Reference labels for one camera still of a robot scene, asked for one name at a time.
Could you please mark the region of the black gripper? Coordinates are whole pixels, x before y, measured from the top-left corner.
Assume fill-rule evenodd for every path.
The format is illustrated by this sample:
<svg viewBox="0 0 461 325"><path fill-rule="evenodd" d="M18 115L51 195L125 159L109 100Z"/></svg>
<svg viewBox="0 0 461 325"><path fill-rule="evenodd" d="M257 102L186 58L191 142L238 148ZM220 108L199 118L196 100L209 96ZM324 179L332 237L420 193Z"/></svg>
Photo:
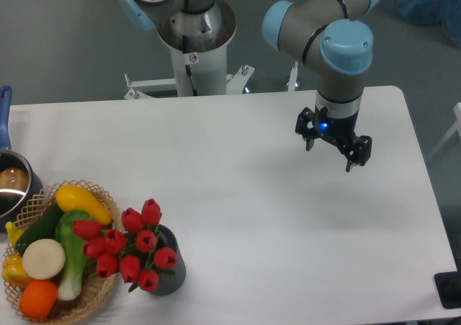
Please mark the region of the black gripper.
<svg viewBox="0 0 461 325"><path fill-rule="evenodd" d="M335 145L346 157L346 172L354 166L364 166L372 154L372 138L355 135L354 129L358 112L344 118L332 118L329 111L315 108L314 112L305 107L297 116L295 132L305 141L306 151L314 146L316 138Z"/></svg>

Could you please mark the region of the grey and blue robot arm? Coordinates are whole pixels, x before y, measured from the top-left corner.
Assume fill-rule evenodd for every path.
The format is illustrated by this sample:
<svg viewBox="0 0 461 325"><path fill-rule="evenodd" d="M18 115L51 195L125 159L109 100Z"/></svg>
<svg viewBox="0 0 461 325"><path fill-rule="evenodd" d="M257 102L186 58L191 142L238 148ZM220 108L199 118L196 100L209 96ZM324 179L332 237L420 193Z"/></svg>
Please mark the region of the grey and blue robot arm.
<svg viewBox="0 0 461 325"><path fill-rule="evenodd" d="M170 49L181 97L227 94L227 46L236 16L223 0L118 0L140 29L155 30ZM374 38L360 17L380 0L278 1L261 32L276 51L318 75L315 107L297 117L307 148L321 139L338 148L347 166L365 165L372 139L354 131Z"/></svg>

